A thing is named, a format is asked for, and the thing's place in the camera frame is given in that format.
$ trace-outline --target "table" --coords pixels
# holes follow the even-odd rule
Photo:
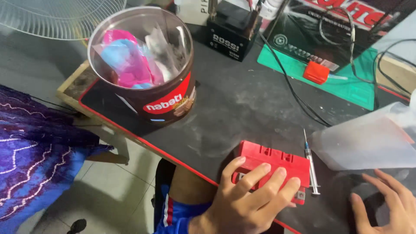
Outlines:
[[[166,127],[147,124],[97,81],[81,96],[77,109],[87,111],[137,143],[188,167],[206,180],[219,181],[222,168],[232,158],[230,152],[243,139],[284,152],[304,155],[303,128],[308,134],[324,127],[308,118],[288,90],[283,75],[256,62],[261,50],[254,45],[243,63],[233,61],[195,41],[193,73],[198,81],[194,107],[182,120]],[[291,80],[297,94],[332,124],[338,124],[368,111],[305,83]],[[401,98],[379,92],[385,106]],[[284,209],[277,219],[285,227],[302,234],[355,233],[350,192],[365,198],[371,222],[386,223],[382,197],[363,183],[362,171],[333,172],[313,155],[318,197],[307,189],[306,202],[296,209]],[[414,169],[390,169],[388,173],[416,191]]]

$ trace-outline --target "red battery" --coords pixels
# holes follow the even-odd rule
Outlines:
[[[245,156],[246,160],[245,163],[233,173],[231,179],[234,184],[236,184],[244,175],[266,162],[271,165],[271,170],[252,188],[252,190],[261,188],[270,179],[277,168],[284,167],[287,176],[280,188],[283,188],[290,178],[298,177],[300,179],[300,188],[292,199],[292,202],[300,205],[305,203],[305,189],[309,187],[310,162],[308,159],[293,154],[287,154],[280,150],[266,148],[245,140],[240,142],[240,148],[236,157],[239,156]]]

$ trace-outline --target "purple cloth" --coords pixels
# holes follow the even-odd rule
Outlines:
[[[72,122],[0,86],[0,233],[15,233],[52,204],[71,186],[87,156],[113,149]]]

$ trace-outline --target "clear plastic bag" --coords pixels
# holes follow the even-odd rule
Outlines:
[[[146,44],[128,31],[108,30],[102,43],[93,48],[115,71],[116,75],[113,73],[110,80],[116,85],[148,88],[163,83],[163,75]]]

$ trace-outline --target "translucent plastic container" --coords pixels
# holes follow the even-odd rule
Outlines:
[[[310,139],[312,151],[332,170],[416,167],[416,111],[399,102]]]

